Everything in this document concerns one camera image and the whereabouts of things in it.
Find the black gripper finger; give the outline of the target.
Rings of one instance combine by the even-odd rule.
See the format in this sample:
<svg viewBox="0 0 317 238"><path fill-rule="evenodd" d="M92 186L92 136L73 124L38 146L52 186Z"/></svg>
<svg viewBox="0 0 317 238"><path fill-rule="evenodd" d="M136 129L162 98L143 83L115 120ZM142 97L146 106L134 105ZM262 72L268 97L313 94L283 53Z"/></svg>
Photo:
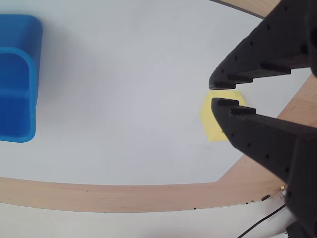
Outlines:
<svg viewBox="0 0 317 238"><path fill-rule="evenodd" d="M234 89L307 67L316 75L317 2L282 0L214 70L209 88Z"/></svg>
<svg viewBox="0 0 317 238"><path fill-rule="evenodd" d="M213 98L211 110L236 149L287 184L286 206L316 237L316 128L258 115L236 100Z"/></svg>

